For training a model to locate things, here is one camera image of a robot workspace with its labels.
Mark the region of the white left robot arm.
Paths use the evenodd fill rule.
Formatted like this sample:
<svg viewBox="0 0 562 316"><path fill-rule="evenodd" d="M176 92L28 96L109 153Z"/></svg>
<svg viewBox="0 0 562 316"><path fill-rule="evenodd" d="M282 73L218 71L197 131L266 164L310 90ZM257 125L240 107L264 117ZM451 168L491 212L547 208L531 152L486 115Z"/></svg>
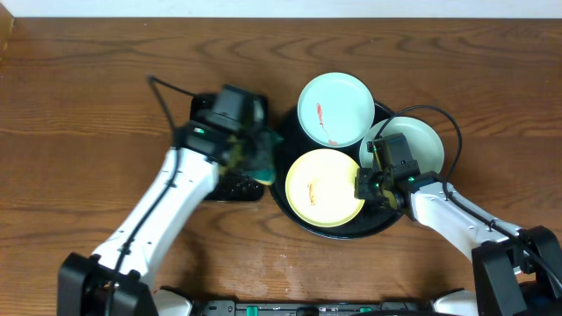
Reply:
<svg viewBox="0 0 562 316"><path fill-rule="evenodd" d="M207 128L176 128L156 179L119 228L88 257L72 253L58 275L59 315L188 315L191 301L155 290L170 246L217 186L220 166L189 147Z"/></svg>

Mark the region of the yellow plate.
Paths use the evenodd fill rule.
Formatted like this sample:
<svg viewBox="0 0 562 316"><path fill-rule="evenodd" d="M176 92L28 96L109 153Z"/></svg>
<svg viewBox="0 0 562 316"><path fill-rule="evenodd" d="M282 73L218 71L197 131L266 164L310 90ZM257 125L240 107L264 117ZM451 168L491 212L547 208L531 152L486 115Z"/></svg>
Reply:
<svg viewBox="0 0 562 316"><path fill-rule="evenodd" d="M291 209L306 223L318 227L341 226L364 206L355 197L359 165L334 149L316 149L301 155L285 179Z"/></svg>

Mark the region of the pale green plate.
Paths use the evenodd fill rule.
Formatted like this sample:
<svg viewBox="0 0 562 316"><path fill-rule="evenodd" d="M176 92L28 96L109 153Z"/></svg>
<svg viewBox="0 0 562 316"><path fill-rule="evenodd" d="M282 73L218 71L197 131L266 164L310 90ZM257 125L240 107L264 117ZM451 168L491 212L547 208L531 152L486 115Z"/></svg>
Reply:
<svg viewBox="0 0 562 316"><path fill-rule="evenodd" d="M373 166L373 154L368 151L367 142L374 140L386 121L387 119L383 119L376 123L362 139L358 150L361 168ZM385 138L394 134L402 134L406 139L410 154L406 155L405 162L417 161L421 174L430 171L441 172L444 163L444 147L432 127L417 118L397 117L384 128L380 136Z"/></svg>

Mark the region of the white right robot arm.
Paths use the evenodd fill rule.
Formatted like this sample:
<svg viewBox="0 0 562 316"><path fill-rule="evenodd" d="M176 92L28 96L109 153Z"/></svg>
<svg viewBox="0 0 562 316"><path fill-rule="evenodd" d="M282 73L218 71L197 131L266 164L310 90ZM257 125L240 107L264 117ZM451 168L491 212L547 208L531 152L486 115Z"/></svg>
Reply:
<svg viewBox="0 0 562 316"><path fill-rule="evenodd" d="M474 291L453 291L433 315L559 315L561 246L544 226L521 228L496 218L415 161L360 168L359 199L388 206L439 233L472 263Z"/></svg>

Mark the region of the green yellow sponge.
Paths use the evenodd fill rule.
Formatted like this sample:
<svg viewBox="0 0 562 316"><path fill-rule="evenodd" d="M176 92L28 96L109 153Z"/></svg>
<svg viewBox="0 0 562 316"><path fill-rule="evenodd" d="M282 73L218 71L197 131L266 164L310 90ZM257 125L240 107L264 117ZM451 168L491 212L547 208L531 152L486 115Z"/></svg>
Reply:
<svg viewBox="0 0 562 316"><path fill-rule="evenodd" d="M275 153L283 138L264 127L252 134L248 141L243 170L253 180L272 185L276 180Z"/></svg>

